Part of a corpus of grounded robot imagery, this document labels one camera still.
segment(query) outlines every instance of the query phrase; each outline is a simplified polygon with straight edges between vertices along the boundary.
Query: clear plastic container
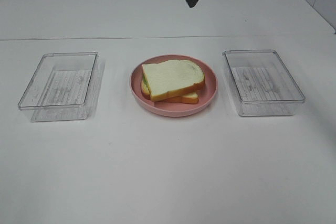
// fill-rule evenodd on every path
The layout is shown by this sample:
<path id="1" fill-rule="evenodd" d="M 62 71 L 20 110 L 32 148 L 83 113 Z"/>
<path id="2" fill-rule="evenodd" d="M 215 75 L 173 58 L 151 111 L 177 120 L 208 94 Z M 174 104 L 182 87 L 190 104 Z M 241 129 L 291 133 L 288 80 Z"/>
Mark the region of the clear plastic container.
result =
<path id="1" fill-rule="evenodd" d="M 293 115 L 305 102 L 273 50 L 226 51 L 226 79 L 240 116 Z"/>
<path id="2" fill-rule="evenodd" d="M 32 122 L 80 120 L 99 92 L 98 53 L 43 55 L 18 104 Z"/>

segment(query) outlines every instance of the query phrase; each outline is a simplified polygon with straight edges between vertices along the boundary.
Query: white table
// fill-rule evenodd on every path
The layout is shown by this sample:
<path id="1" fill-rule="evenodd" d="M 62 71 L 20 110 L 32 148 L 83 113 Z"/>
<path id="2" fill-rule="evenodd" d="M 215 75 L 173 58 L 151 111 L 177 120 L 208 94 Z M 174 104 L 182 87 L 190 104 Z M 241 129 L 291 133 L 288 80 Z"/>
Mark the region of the white table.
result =
<path id="1" fill-rule="evenodd" d="M 305 223 L 336 219 L 335 37 L 0 41 L 0 216 L 24 223 Z M 274 49 L 306 95 L 290 117 L 241 118 L 223 50 Z M 98 51 L 96 114 L 30 123 L 17 102 L 41 56 Z M 219 91 L 201 113 L 142 109 L 132 69 L 161 54 L 208 63 Z"/>
<path id="2" fill-rule="evenodd" d="M 0 0 L 0 39 L 333 34 L 305 0 Z"/>

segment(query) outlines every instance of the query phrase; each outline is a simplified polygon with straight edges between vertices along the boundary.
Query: white bread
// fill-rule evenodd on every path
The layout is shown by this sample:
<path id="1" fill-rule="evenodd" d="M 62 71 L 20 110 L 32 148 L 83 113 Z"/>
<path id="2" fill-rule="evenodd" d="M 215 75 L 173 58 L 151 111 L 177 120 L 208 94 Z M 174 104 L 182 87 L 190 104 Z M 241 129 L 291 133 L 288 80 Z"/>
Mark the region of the white bread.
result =
<path id="1" fill-rule="evenodd" d="M 190 60 L 143 64 L 142 70 L 153 102 L 194 92 L 205 84 L 203 71 Z"/>
<path id="2" fill-rule="evenodd" d="M 149 89 L 147 87 L 147 82 L 144 77 L 141 80 L 141 92 L 146 99 L 151 98 Z M 180 103 L 196 104 L 198 103 L 198 94 L 196 91 L 194 91 L 189 94 L 181 95 L 179 97 L 167 98 L 162 100 L 161 102 L 180 102 Z"/>

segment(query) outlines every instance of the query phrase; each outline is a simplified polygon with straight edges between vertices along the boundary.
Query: plastic storage box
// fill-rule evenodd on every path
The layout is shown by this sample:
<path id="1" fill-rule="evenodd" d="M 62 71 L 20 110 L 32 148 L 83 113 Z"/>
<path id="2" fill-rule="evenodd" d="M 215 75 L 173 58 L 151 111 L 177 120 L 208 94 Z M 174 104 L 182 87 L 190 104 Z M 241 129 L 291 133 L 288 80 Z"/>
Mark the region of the plastic storage box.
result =
<path id="1" fill-rule="evenodd" d="M 32 122 L 87 118 L 99 87 L 97 59 L 97 52 L 43 55 L 19 110 Z"/>
<path id="2" fill-rule="evenodd" d="M 226 79 L 241 116 L 293 115 L 305 102 L 273 50 L 226 51 Z"/>

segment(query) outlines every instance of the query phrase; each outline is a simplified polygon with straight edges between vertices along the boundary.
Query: pink plate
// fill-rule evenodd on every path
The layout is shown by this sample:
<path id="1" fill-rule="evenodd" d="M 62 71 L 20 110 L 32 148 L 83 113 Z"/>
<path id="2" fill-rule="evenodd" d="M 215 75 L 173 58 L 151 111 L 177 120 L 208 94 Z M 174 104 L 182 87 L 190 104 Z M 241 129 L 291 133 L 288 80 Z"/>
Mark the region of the pink plate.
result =
<path id="1" fill-rule="evenodd" d="M 142 64 L 160 63 L 167 60 L 190 60 L 200 66 L 205 76 L 205 87 L 199 90 L 197 104 L 171 103 L 171 102 L 152 102 L 147 100 L 141 93 L 140 83 L 142 79 Z M 132 72 L 130 78 L 132 93 L 137 102 L 145 109 L 163 116 L 180 117 L 195 114 L 205 107 L 215 97 L 218 89 L 218 81 L 213 70 L 205 63 L 195 58 L 183 55 L 162 55 L 151 58 L 139 64 Z"/>

